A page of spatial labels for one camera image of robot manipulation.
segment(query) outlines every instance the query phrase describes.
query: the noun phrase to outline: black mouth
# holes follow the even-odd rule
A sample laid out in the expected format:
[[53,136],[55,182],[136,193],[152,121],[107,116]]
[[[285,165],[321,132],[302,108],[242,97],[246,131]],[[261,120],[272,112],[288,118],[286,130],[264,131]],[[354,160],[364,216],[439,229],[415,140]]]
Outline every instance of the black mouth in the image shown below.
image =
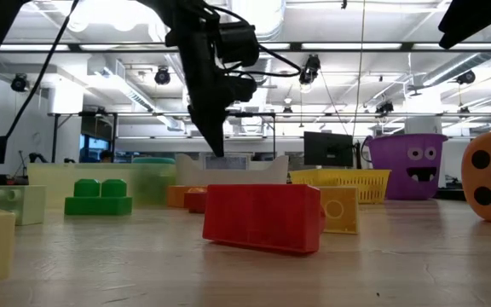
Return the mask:
[[408,176],[417,182],[430,182],[435,178],[436,167],[409,167]]

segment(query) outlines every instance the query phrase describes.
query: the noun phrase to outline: person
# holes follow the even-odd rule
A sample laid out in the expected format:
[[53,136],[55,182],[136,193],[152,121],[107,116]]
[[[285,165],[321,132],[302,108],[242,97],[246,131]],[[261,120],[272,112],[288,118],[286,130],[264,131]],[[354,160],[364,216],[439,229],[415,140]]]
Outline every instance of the person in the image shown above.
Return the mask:
[[113,157],[113,153],[109,150],[104,150],[100,153],[100,162],[101,163],[111,163],[111,158]]

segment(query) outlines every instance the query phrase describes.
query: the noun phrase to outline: googly eye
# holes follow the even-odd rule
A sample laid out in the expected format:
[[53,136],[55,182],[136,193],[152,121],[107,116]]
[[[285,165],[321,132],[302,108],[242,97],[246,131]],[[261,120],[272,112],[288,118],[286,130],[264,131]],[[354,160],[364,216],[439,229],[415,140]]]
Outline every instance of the googly eye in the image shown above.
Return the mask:
[[436,158],[436,149],[433,148],[433,147],[430,147],[430,148],[427,148],[425,150],[425,154],[424,156],[427,158],[427,159],[430,159],[430,160],[434,160]]
[[408,158],[413,161],[418,161],[424,158],[424,152],[420,148],[409,148]]

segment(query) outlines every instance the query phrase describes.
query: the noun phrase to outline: wire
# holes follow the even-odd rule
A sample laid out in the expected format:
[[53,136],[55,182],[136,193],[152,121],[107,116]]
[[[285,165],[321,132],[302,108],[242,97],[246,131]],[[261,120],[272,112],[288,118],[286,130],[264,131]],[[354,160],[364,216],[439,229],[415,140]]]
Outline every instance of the wire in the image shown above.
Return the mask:
[[216,11],[219,11],[219,12],[223,12],[225,14],[229,14],[229,15],[233,16],[235,19],[240,20],[240,21],[243,21],[243,22],[245,22],[246,24],[249,25],[249,22],[244,17],[236,14],[235,12],[233,12],[233,11],[231,11],[229,9],[223,9],[223,8],[216,7],[216,6],[213,6],[213,5],[208,5],[207,7],[209,9],[212,9],[212,10],[216,10]]
[[361,21],[361,52],[359,53],[359,74],[357,75],[357,103],[355,104],[354,129],[351,133],[355,136],[355,126],[357,121],[357,111],[359,110],[359,98],[361,94],[361,70],[363,68],[363,42],[365,41],[365,13],[367,12],[367,0],[363,0],[363,20]]
[[64,32],[66,31],[70,16],[72,15],[73,11],[77,7],[78,2],[79,2],[79,0],[73,0],[72,7],[69,11],[69,14],[64,19],[64,22],[62,23],[61,28],[58,31],[58,34],[56,35],[55,41],[52,43],[52,47],[50,48],[50,51],[47,54],[47,58],[43,64],[43,67],[41,67],[41,71],[39,72],[38,79],[35,81],[35,84],[33,85],[32,89],[30,90],[30,94],[28,95],[28,97],[26,98],[26,100],[22,104],[22,107],[20,108],[20,110],[18,111],[16,116],[14,117],[13,124],[11,124],[11,126],[9,128],[9,132],[7,132],[7,134],[5,135],[5,138],[7,140],[13,135],[14,129],[16,128],[16,125],[20,121],[20,118],[22,117],[22,114],[26,110],[26,107],[32,101],[33,97],[35,96],[36,92],[39,89],[39,86],[41,86],[41,81],[43,81],[43,76],[44,76],[45,72],[47,71],[47,68],[49,67],[49,63],[50,63],[50,60],[52,59],[52,55],[54,55],[54,53],[56,51],[56,47],[58,46],[58,43],[60,42],[61,37],[64,35]]
[[[231,10],[219,8],[219,7],[212,6],[212,5],[207,5],[206,7],[208,9],[211,9],[211,10],[216,10],[216,11],[219,11],[219,12],[223,12],[225,14],[229,14],[229,15],[233,16],[234,18],[236,18],[237,20],[240,20],[242,22],[245,22],[247,25],[250,25],[250,23],[244,17],[236,14],[235,12],[233,12]],[[261,44],[259,44],[258,46],[259,46],[259,49],[261,51],[266,52],[269,55],[272,55],[274,58],[276,58],[276,59],[278,59],[278,60],[286,63],[290,67],[295,68],[297,70],[297,72],[295,72],[295,73],[274,73],[274,72],[255,72],[255,71],[248,71],[248,73],[250,73],[250,74],[258,74],[258,75],[263,75],[263,76],[269,76],[269,77],[292,78],[292,77],[296,77],[296,76],[300,75],[300,73],[303,71],[303,69],[299,65],[293,63],[292,61],[287,60],[285,57],[283,57],[281,55],[278,55],[274,51],[272,51],[272,50],[270,50],[270,49],[262,46]],[[230,67],[227,72],[239,72],[239,71],[235,71],[234,69],[236,69],[236,68],[238,68],[240,66],[241,66],[241,63],[240,64],[237,64],[237,65],[234,65],[233,67]]]
[[[278,73],[278,72],[256,72],[256,71],[246,71],[247,73],[250,73],[250,74],[258,74],[258,75],[262,75],[262,76],[269,76],[269,77],[282,77],[282,78],[292,78],[292,77],[296,77],[296,76],[299,76],[301,74],[301,72],[303,71],[303,69],[293,63],[292,61],[289,61],[287,60],[285,57],[281,56],[281,55],[278,55],[277,53],[275,53],[274,51],[270,50],[270,49],[267,49],[266,47],[262,46],[259,44],[259,49],[268,53],[269,55],[272,55],[274,58],[286,63],[287,65],[289,65],[290,67],[293,67],[297,70],[297,72],[294,72],[294,73]],[[237,73],[240,73],[242,71],[235,71],[235,70],[232,70],[230,72],[237,72]]]
[[346,130],[346,125],[344,124],[344,122],[340,118],[340,113],[337,110],[337,106],[334,104],[334,101],[332,100],[331,92],[329,91],[329,86],[327,85],[327,82],[325,80],[325,76],[323,75],[323,71],[322,70],[320,70],[320,75],[321,75],[321,79],[323,79],[323,84],[325,85],[325,89],[327,90],[327,94],[329,95],[329,99],[331,100],[332,107],[334,107],[334,112],[338,116],[338,121],[340,122],[340,124],[342,125],[342,128],[344,128],[344,132],[348,136],[349,134],[348,134],[348,131]]

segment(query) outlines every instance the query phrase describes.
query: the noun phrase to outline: desk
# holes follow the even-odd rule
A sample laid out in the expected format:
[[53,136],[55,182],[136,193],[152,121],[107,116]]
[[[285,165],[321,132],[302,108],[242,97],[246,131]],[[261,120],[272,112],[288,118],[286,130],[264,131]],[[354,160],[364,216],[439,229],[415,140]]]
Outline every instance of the desk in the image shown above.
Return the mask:
[[185,210],[48,212],[16,229],[0,307],[491,306],[491,223],[466,203],[363,205],[360,219],[300,258],[209,243]]

